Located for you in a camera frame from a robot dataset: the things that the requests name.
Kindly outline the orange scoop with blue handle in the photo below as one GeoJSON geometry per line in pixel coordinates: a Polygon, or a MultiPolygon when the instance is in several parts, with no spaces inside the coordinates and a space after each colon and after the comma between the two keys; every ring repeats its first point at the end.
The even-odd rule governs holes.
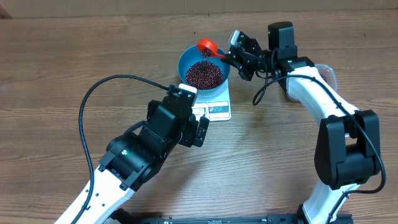
{"type": "Polygon", "coordinates": [[[217,57],[217,58],[225,58],[225,55],[218,53],[217,44],[211,39],[201,39],[197,43],[197,49],[201,52],[201,54],[205,57],[217,57]]]}

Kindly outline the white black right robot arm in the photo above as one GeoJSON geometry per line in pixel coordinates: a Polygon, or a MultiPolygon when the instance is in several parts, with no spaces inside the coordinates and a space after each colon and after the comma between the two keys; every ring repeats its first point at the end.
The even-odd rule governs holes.
{"type": "Polygon", "coordinates": [[[298,55],[291,22],[268,26],[268,49],[236,30],[232,32],[224,62],[249,81],[262,77],[266,86],[278,83],[286,95],[299,101],[318,123],[314,164],[318,182],[311,196],[294,215],[268,215],[268,223],[351,223],[339,209],[361,185],[386,170],[381,159],[379,118],[372,110],[351,105],[322,78],[307,57],[298,55]]]}

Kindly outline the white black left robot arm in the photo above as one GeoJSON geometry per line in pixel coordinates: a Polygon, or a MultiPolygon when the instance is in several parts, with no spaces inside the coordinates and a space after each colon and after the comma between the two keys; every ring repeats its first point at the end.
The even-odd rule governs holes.
{"type": "Polygon", "coordinates": [[[148,104],[148,117],[113,139],[94,171],[94,182],[57,223],[104,223],[111,214],[163,166],[177,144],[201,147],[209,120],[196,119],[193,93],[165,96],[148,104]]]}

